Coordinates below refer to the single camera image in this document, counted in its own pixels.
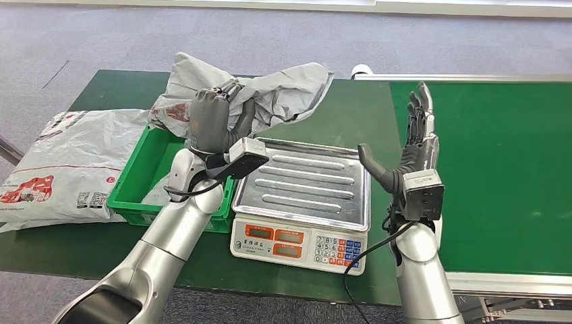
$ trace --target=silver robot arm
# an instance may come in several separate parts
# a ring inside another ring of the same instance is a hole
[[[268,161],[264,143],[244,137],[250,133],[253,105],[243,107],[240,125],[230,132],[226,129],[229,94],[236,92],[235,87],[227,84],[197,93],[191,119],[198,124],[215,126],[197,129],[193,133],[195,141],[175,155],[169,185],[165,187],[171,201],[161,209],[127,257],[95,286],[65,306],[53,324],[160,321],[179,272],[211,214],[221,204],[221,182],[228,176],[243,178]],[[214,120],[216,118],[225,122],[220,123]],[[217,134],[223,140],[213,138]],[[210,151],[199,150],[197,139],[202,149],[208,147]]]
[[[390,234],[405,230],[391,242],[391,252],[406,323],[462,324],[438,255],[444,187],[435,170],[439,141],[433,102],[423,82],[418,93],[409,97],[407,142],[396,169],[377,163],[367,144],[357,149],[364,167],[393,195],[384,229]]]

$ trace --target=plastic bag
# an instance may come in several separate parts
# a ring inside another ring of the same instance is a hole
[[[56,115],[0,186],[0,232],[54,223],[121,221],[107,197],[146,125],[148,111]]]

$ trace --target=black cable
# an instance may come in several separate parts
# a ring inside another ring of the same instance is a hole
[[[163,189],[165,189],[165,191],[167,191],[169,194],[176,194],[178,196],[186,196],[186,197],[191,197],[191,196],[196,196],[198,194],[204,194],[205,192],[209,192],[212,189],[215,189],[219,184],[222,184],[223,181],[222,180],[217,180],[217,182],[215,182],[212,186],[209,186],[205,189],[201,189],[201,190],[197,190],[197,191],[193,191],[193,192],[187,192],[187,191],[180,191],[177,189],[173,189],[169,186],[163,186]]]
[[[353,265],[356,264],[361,258],[366,256],[368,253],[376,250],[377,248],[380,248],[380,247],[384,246],[385,244],[388,244],[389,242],[395,240],[397,238],[397,236],[400,236],[401,234],[403,234],[411,226],[415,225],[415,223],[417,223],[417,221],[410,221],[409,223],[405,224],[405,226],[403,226],[401,229],[399,229],[397,232],[395,232],[395,233],[391,234],[390,236],[386,237],[385,239],[381,240],[381,242],[376,243],[371,248],[363,251],[360,255],[357,256],[357,258],[355,258],[350,264],[347,265],[347,267],[345,268],[345,271],[343,272],[343,276],[342,276],[343,289],[345,290],[345,293],[349,296],[349,299],[351,299],[351,303],[355,306],[357,311],[360,312],[360,315],[362,316],[362,318],[364,319],[364,321],[367,324],[370,324],[370,322],[368,321],[368,318],[366,317],[364,312],[362,312],[360,306],[355,302],[355,299],[353,299],[353,296],[351,295],[351,292],[349,292],[349,289],[347,287],[347,273],[351,270]]]

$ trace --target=red print on bag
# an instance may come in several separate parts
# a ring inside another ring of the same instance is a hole
[[[14,191],[4,192],[0,203],[11,204],[21,201],[46,201],[52,195],[53,175],[45,178],[32,178],[18,186]]]

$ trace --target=weighing scale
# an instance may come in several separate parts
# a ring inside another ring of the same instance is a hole
[[[233,201],[235,257],[343,273],[367,249],[370,175],[348,148],[257,138],[270,161]],[[362,258],[349,271],[361,275]]]

